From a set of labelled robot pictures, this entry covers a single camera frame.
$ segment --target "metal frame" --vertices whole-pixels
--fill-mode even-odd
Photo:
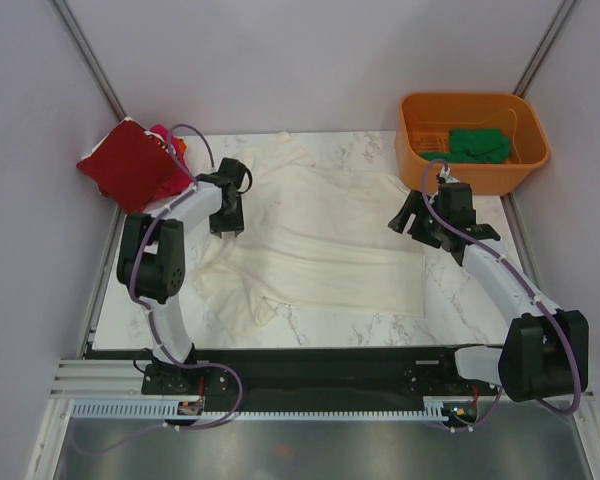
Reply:
[[[122,120],[126,116],[124,108],[71,8],[66,0],[50,0],[50,3],[65,25],[71,40],[82,56],[112,112],[118,120]],[[563,0],[561,2],[514,89],[513,93],[515,95],[524,97],[527,93],[540,67],[578,3],[578,0]],[[524,228],[515,205],[515,199],[512,195],[507,195],[503,197],[502,202],[507,220],[513,232],[514,242],[518,249],[523,271],[536,284],[539,284],[536,273],[537,269],[535,268],[530,248],[526,242]],[[118,209],[112,222],[111,233],[102,260],[101,274],[97,281],[97,287],[94,289],[89,302],[85,318],[85,334],[77,352],[78,357],[82,357],[87,352],[95,333],[108,278],[113,267],[122,220],[122,212]],[[147,362],[138,361],[138,364],[144,366]],[[136,371],[128,360],[62,361],[50,394],[49,404],[36,442],[35,452],[27,471],[27,480],[53,478],[58,462],[60,461],[62,442],[76,399],[100,399],[104,402],[107,400],[119,401],[121,399],[155,402],[155,397],[141,395],[141,387],[142,374]],[[423,397],[428,402],[467,400],[468,398],[462,396]],[[576,416],[576,425],[594,478],[600,478],[600,433],[593,409],[593,394],[586,392],[583,400],[585,401],[583,401],[580,411]],[[506,395],[503,395],[502,401],[510,400]]]

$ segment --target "green cloth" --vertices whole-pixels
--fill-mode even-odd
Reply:
[[[449,134],[451,153],[424,152],[425,160],[442,158],[449,163],[502,163],[511,154],[511,143],[497,128],[466,130],[458,128]]]

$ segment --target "orange plastic basket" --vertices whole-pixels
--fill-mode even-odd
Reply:
[[[530,172],[549,158],[549,145],[531,106],[507,93],[414,93],[400,108],[401,127],[395,147],[400,178],[420,190],[429,163],[418,154],[448,152],[449,132],[456,128],[499,128],[511,141],[511,156],[499,165],[451,164],[451,174],[480,195],[512,192]],[[427,191],[437,190],[433,168]]]

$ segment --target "white cloth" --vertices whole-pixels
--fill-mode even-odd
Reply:
[[[395,176],[312,168],[288,134],[236,157],[253,173],[245,231],[212,238],[197,287],[234,335],[275,317],[268,300],[423,316],[420,244],[387,223],[408,190]]]

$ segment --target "white marble table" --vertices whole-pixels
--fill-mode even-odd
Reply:
[[[219,162],[268,135],[219,135],[208,138]],[[397,174],[393,132],[301,133],[295,139],[322,168],[380,171]],[[202,143],[187,138],[189,165],[205,165]],[[474,197],[481,223],[490,223],[519,263],[509,226],[498,197]],[[201,256],[200,239],[208,226],[186,238],[187,269]],[[187,332],[197,348],[350,347],[384,345],[450,345],[504,342],[507,326],[480,285],[462,271],[451,256],[424,246],[425,318],[364,314],[279,305],[277,318],[256,333],[233,338],[195,291],[188,273],[180,296]],[[98,327],[95,350],[138,350],[151,345],[146,319],[115,278],[109,278]]]

